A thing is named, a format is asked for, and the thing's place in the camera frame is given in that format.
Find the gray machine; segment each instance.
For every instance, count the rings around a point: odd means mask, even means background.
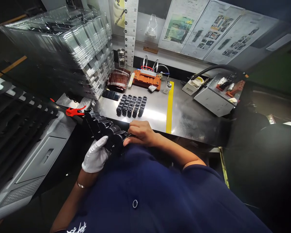
[[[15,86],[4,89],[0,78],[0,91],[10,96],[16,95]],[[24,92],[18,98],[26,100]],[[51,120],[40,140],[31,149],[11,180],[0,191],[0,219],[27,205],[56,161],[68,141],[76,123],[64,112],[58,111],[57,118]]]
[[[215,78],[210,81],[207,86],[202,89],[198,94],[194,97],[194,99],[213,112],[218,117],[229,114],[230,111],[236,107],[241,92],[235,94],[235,99],[237,100],[235,103],[229,101],[232,97],[226,95],[226,91],[228,86],[220,91],[217,87],[218,82],[221,78],[227,77],[224,74],[218,74]]]

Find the glass jar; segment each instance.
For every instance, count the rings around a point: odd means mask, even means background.
[[[118,49],[117,50],[117,57],[119,60],[120,68],[125,68],[125,49]]]

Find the person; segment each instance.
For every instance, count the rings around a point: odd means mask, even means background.
[[[197,155],[147,121],[132,121],[128,133],[136,137],[124,140],[124,155],[107,162],[107,137],[92,144],[51,233],[270,232]],[[183,169],[161,165],[147,147]]]

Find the orange fixture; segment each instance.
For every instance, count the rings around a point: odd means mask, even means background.
[[[238,83],[235,84],[233,90],[227,91],[226,94],[230,97],[234,97],[236,93],[243,90],[243,86],[245,85],[245,81],[241,80]]]
[[[154,72],[150,72],[147,70],[135,70],[135,77],[133,80],[133,84],[141,87],[148,88],[149,86],[153,85],[156,86],[156,91],[161,89],[161,79],[159,75],[156,76],[151,75]]]

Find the stack of plastic trays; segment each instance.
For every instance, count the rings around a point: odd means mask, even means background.
[[[61,7],[0,30],[50,79],[76,94],[99,98],[114,69],[105,13]]]

